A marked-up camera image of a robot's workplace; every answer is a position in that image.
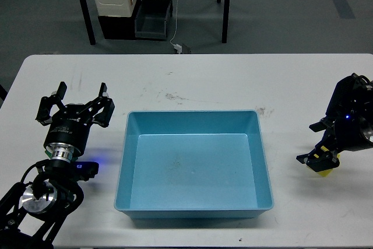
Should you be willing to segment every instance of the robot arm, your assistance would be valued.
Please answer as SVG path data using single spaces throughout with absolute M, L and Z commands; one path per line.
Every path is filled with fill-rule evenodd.
M 66 89 L 61 82 L 56 92 L 40 101 L 36 120 L 50 125 L 44 142 L 50 159 L 30 166 L 0 200 L 0 249 L 53 248 L 52 242 L 66 217 L 83 202 L 78 181 L 87 181 L 98 173 L 98 163 L 74 160 L 84 154 L 90 127 L 109 125 L 114 103 L 106 93 L 105 83 L 98 97 L 87 104 L 64 105 Z M 51 117 L 54 105 L 59 111 Z M 33 182 L 24 183 L 33 168 L 38 175 Z M 33 236 L 18 229 L 27 214 L 44 222 Z
M 339 153 L 373 147 L 373 83 L 352 74 L 337 83 L 326 110 L 326 117 L 309 126 L 325 131 L 308 154 L 297 156 L 315 172 L 339 166 Z

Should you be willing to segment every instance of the blue plastic bin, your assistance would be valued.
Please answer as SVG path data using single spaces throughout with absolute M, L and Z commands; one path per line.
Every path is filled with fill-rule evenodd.
M 273 207 L 256 111 L 131 112 L 115 208 L 137 218 L 254 218 Z

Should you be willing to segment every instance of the white table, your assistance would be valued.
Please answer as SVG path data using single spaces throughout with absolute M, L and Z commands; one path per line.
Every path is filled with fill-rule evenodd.
M 23 63 L 0 109 L 0 195 L 45 159 L 48 127 L 35 121 L 41 97 L 65 81 L 64 103 L 94 99 L 101 82 L 115 110 L 92 126 L 82 160 L 100 163 L 82 182 L 85 200 L 55 246 L 372 247 L 372 150 L 342 153 L 323 178 L 295 157 L 321 139 L 309 124 L 324 117 L 336 83 L 353 72 L 373 79 L 364 54 L 35 55 Z M 133 110 L 257 109 L 275 207 L 257 219 L 131 220 L 114 209 L 126 117 Z M 28 177 L 32 180 L 36 172 Z M 21 224 L 33 234 L 35 219 Z

